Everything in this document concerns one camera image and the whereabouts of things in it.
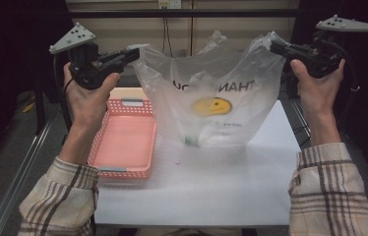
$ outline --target white tabletop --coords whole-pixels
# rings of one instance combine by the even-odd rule
[[[157,137],[149,180],[99,180],[95,221],[126,226],[287,225],[287,190],[299,151],[279,101],[246,147],[186,147]]]

